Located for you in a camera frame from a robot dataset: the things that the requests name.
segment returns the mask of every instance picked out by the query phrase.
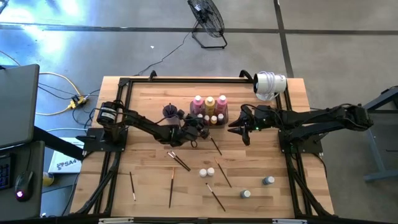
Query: desk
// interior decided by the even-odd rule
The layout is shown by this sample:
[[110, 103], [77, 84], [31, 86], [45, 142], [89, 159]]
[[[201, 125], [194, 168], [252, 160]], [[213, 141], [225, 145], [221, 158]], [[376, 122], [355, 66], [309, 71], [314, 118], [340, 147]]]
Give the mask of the desk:
[[[104, 77], [97, 107], [116, 98], [120, 77]], [[303, 79], [288, 79], [290, 100], [295, 111], [308, 111], [308, 99]], [[132, 88], [130, 110], [148, 119], [162, 118], [163, 105], [174, 104], [188, 113], [195, 95], [226, 95], [229, 122], [238, 118], [243, 103], [276, 106], [275, 101], [258, 100], [252, 84], [233, 83], [135, 83]], [[184, 144], [175, 153], [192, 169], [187, 172], [166, 152], [170, 146], [159, 144], [154, 138], [136, 128], [129, 128], [126, 150], [122, 154], [113, 202], [112, 217], [213, 217], [213, 218], [275, 218], [293, 217], [292, 199], [285, 157], [280, 153], [276, 129], [251, 133], [251, 145], [227, 129], [211, 129], [220, 147], [220, 156], [209, 140], [199, 140], [196, 149]], [[71, 211], [77, 211], [88, 200], [98, 185], [104, 153], [95, 152], [82, 164]], [[219, 170], [214, 157], [226, 172], [233, 188]], [[303, 154], [308, 188], [330, 213], [333, 213], [328, 184], [321, 162], [311, 154]], [[169, 205], [170, 178], [175, 167], [174, 192]], [[199, 170], [215, 168], [215, 176], [201, 178]], [[137, 201], [133, 201], [129, 172], [133, 174]], [[261, 180], [268, 175], [275, 183], [264, 186]], [[218, 205], [205, 185], [208, 182], [226, 212]], [[252, 196], [240, 199], [240, 191], [248, 189]], [[298, 190], [302, 211], [302, 193]], [[104, 208], [108, 188], [104, 191]]]

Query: paintbrush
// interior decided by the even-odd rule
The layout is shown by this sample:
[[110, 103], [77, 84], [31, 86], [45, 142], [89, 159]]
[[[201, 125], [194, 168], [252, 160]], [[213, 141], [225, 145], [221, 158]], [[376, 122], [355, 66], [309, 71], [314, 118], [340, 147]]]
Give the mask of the paintbrush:
[[136, 201], [136, 193], [134, 192], [134, 184], [132, 184], [131, 172], [130, 172], [130, 180], [131, 180], [132, 196], [134, 197], [134, 201]]
[[211, 191], [211, 193], [213, 194], [213, 196], [217, 199], [217, 202], [219, 203], [219, 205], [221, 205], [221, 208], [223, 208], [224, 212], [226, 212], [223, 204], [221, 204], [220, 200], [218, 200], [218, 197], [216, 196], [216, 194], [214, 194], [213, 190], [210, 188], [210, 186], [206, 183], [207, 187], [209, 188], [209, 190]]
[[191, 171], [191, 168], [189, 168], [189, 167], [184, 163], [184, 161], [182, 161], [182, 159], [179, 158], [178, 155], [176, 155], [173, 151], [172, 151], [172, 154], [173, 154], [173, 155], [175, 156], [175, 158], [178, 159], [186, 168], [188, 168], [188, 171]]
[[188, 172], [190, 171], [190, 169], [188, 167], [185, 167], [178, 159], [176, 159], [173, 155], [171, 155], [171, 153], [167, 152], [167, 154], [173, 158], [175, 161], [177, 161], [182, 167], [184, 167]]
[[211, 137], [210, 135], [209, 135], [209, 137], [210, 137], [210, 140], [213, 142], [214, 146], [216, 146], [216, 148], [217, 148], [218, 152], [220, 153], [220, 155], [223, 155], [223, 154], [221, 153], [220, 149], [218, 148], [216, 142], [214, 142], [213, 137]]
[[221, 172], [223, 173], [223, 175], [224, 175], [226, 181], [228, 182], [229, 186], [232, 188], [231, 184], [229, 183], [228, 178], [226, 177], [226, 175], [225, 175], [225, 173], [223, 171], [223, 168], [221, 168], [220, 164], [218, 163], [218, 161], [217, 161], [217, 159], [215, 157], [214, 157], [214, 160], [216, 161], [216, 163], [217, 163], [218, 167], [220, 168]]
[[169, 208], [172, 204], [172, 194], [173, 194], [173, 183], [174, 183], [174, 167], [173, 167], [173, 174], [172, 174], [172, 185], [170, 187], [170, 199], [169, 199]]

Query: keyboard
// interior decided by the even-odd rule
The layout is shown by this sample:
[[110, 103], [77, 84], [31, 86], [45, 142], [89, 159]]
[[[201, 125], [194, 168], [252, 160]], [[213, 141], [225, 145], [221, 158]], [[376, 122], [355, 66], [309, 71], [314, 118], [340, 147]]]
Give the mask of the keyboard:
[[11, 156], [10, 154], [0, 155], [0, 190], [11, 187]]

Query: pink paint bottle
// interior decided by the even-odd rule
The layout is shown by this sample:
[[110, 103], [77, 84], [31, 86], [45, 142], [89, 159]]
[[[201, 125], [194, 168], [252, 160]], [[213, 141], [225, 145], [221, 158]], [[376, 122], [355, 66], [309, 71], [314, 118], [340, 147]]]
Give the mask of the pink paint bottle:
[[223, 113], [225, 108], [226, 108], [226, 97], [224, 95], [221, 95], [218, 99], [217, 99], [217, 107], [216, 107], [216, 114], [220, 114]]
[[195, 96], [193, 99], [193, 113], [198, 115], [201, 113], [201, 106], [203, 105], [203, 98], [201, 96]]

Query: fan stand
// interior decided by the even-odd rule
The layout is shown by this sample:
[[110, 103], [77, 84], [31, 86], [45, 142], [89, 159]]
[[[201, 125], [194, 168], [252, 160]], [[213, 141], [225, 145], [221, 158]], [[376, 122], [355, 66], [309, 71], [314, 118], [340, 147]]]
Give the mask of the fan stand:
[[224, 34], [221, 34], [221, 37], [223, 38], [223, 40], [224, 40], [224, 42], [225, 42], [225, 45], [224, 45], [224, 46], [210, 46], [210, 47], [204, 46], [203, 44], [201, 44], [201, 42], [197, 39], [197, 37], [196, 37], [195, 34], [194, 34], [194, 32], [196, 32], [196, 30], [197, 30], [198, 25], [199, 25], [199, 23], [197, 23], [196, 26], [195, 26], [195, 27], [193, 28], [193, 30], [192, 30], [192, 38], [193, 38], [195, 41], [198, 42], [198, 44], [200, 45], [201, 48], [203, 48], [203, 49], [224, 49], [224, 48], [228, 45], [228, 43], [226, 42], [226, 39], [225, 39], [225, 37], [224, 37]]

